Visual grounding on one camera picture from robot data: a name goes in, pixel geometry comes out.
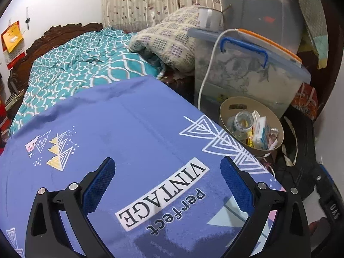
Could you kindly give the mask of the person right hand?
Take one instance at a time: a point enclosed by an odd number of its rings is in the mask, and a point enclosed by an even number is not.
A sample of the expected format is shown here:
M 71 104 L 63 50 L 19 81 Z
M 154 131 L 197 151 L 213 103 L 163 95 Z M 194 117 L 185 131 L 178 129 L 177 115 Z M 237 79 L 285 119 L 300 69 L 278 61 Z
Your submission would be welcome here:
M 310 246 L 313 251 L 330 234 L 331 226 L 326 217 L 320 218 L 309 225 Z

